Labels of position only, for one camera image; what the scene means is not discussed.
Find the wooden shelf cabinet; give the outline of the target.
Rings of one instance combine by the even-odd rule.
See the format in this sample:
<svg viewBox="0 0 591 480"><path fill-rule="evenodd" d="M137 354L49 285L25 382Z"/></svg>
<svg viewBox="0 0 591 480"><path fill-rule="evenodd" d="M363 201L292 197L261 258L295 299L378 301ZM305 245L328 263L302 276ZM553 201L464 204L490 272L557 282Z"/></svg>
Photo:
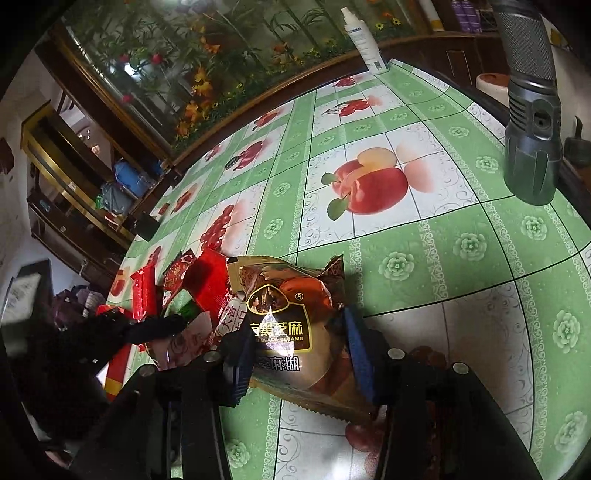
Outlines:
<svg viewBox="0 0 591 480"><path fill-rule="evenodd" d="M178 179L173 170L137 196L46 102L21 124L21 148L34 170L26 201L32 235L97 284L112 281L134 238L136 220Z"/></svg>

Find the red patterned snack packet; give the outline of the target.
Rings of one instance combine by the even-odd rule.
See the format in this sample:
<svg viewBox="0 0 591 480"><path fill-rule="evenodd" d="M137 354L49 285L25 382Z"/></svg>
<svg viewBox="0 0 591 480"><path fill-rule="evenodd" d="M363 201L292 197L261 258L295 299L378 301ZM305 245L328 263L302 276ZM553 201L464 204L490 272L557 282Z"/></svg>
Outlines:
<svg viewBox="0 0 591 480"><path fill-rule="evenodd" d="M184 278L197 259L191 249L179 253L167 267L162 283L162 309L166 310L174 297L182 289Z"/></svg>

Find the flower painting wooden frame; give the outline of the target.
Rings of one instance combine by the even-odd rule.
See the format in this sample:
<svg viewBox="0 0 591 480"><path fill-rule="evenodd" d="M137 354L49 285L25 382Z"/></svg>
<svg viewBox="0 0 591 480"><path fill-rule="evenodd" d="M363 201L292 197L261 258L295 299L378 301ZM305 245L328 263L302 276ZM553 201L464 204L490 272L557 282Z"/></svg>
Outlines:
<svg viewBox="0 0 591 480"><path fill-rule="evenodd" d="M355 49L342 8L379 42L430 31L416 1L77 1L55 30L174 153L274 86Z"/></svg>

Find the red white snack packet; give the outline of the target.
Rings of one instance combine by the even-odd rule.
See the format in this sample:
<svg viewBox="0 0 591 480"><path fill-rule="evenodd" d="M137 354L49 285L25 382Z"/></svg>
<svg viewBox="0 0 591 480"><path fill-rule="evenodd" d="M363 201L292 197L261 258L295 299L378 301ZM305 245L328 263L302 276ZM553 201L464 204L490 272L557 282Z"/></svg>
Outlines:
<svg viewBox="0 0 591 480"><path fill-rule="evenodd" d="M208 351L218 350L222 338L239 329L245 314L245 301L238 297L225 302L216 321L209 311L190 314L189 322L179 333L148 342L148 355L159 370L185 366Z"/></svg>

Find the brown black sesame packet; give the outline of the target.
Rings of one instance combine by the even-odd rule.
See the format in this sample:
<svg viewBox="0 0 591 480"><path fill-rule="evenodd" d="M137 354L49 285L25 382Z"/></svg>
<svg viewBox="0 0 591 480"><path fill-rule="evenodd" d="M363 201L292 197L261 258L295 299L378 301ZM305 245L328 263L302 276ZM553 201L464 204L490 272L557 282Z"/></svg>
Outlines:
<svg viewBox="0 0 591 480"><path fill-rule="evenodd" d="M375 407L358 386L346 339L342 256L321 269L269 256L232 257L226 268L256 337L253 383L319 414L370 420Z"/></svg>

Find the small black box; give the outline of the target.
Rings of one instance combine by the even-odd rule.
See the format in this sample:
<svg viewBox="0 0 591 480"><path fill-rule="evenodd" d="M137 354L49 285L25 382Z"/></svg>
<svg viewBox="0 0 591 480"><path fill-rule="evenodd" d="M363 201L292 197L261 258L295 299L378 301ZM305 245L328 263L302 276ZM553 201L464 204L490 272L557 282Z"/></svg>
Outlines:
<svg viewBox="0 0 591 480"><path fill-rule="evenodd" d="M142 240L150 241L160 227L160 222L145 212L138 214L132 223L132 233Z"/></svg>

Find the grey metal flashlight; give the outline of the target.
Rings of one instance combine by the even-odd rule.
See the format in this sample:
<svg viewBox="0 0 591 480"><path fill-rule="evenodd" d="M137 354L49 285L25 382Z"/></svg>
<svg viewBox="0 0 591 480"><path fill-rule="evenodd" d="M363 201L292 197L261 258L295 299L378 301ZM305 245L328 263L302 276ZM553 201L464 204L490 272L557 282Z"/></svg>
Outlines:
<svg viewBox="0 0 591 480"><path fill-rule="evenodd" d="M551 44L528 1L492 1L510 69L504 180L520 200L549 204L562 161L561 101Z"/></svg>

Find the red snack box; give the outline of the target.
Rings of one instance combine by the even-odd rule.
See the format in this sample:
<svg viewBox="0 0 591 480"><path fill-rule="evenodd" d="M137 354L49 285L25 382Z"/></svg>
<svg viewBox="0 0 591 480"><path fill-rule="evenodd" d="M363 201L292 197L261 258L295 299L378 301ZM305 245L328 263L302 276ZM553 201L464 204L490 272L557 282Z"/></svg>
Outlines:
<svg viewBox="0 0 591 480"><path fill-rule="evenodd" d="M137 322L156 316L161 310L161 299L155 278L155 266L147 264L131 275L132 314Z"/></svg>

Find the blue bag on shelf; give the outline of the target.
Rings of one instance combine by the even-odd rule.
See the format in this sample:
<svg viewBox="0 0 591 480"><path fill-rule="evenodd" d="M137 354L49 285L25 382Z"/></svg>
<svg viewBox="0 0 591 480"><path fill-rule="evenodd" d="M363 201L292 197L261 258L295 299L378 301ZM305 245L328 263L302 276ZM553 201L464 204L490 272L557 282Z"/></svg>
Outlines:
<svg viewBox="0 0 591 480"><path fill-rule="evenodd" d="M152 180L126 161L118 161L113 167L115 180L137 198L143 197L152 187Z"/></svg>

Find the green fruit-print tablecloth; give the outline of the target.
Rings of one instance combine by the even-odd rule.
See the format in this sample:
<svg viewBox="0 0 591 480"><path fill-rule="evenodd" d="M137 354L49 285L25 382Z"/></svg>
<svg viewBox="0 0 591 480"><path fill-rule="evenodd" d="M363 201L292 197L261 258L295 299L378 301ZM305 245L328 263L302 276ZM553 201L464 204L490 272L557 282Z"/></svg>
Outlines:
<svg viewBox="0 0 591 480"><path fill-rule="evenodd" d="M108 300L129 307L137 269L204 245L311 268L342 256L369 326L467 363L561 478L590 438L590 230L562 194L513 196L504 144L482 106L405 63L325 85L202 155Z"/></svg>

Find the purple bottles pair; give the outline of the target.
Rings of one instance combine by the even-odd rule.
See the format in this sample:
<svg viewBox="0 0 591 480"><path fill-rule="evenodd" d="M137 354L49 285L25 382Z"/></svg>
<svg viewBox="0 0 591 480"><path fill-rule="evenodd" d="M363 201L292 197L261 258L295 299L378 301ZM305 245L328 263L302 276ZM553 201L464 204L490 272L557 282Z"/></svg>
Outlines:
<svg viewBox="0 0 591 480"><path fill-rule="evenodd" d="M470 1L452 1L452 8L464 33L481 34L480 15Z"/></svg>

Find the red rimmed white tray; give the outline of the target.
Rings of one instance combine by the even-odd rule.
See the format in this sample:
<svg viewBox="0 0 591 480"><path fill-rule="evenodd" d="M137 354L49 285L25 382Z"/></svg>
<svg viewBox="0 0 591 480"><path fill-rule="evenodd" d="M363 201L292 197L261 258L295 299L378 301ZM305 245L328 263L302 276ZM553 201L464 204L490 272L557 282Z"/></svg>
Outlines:
<svg viewBox="0 0 591 480"><path fill-rule="evenodd" d="M99 305L96 309L96 313L103 314L111 310L121 313L131 323L135 322L131 311L114 305ZM131 349L131 344L126 343L108 362L103 382L103 389L109 401L112 401L123 387L125 374L128 370L127 364Z"/></svg>

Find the white spray bottle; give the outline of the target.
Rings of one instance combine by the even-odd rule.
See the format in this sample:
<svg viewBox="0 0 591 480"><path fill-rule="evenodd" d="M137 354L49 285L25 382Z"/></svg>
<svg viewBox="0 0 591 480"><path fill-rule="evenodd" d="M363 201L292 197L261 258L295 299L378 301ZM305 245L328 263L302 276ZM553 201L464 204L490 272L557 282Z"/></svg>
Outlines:
<svg viewBox="0 0 591 480"><path fill-rule="evenodd" d="M346 32L353 45L356 46L369 72L374 75L386 72L388 65L384 61L378 43L367 24L356 17L356 14L349 10L348 7L342 7L341 12Z"/></svg>

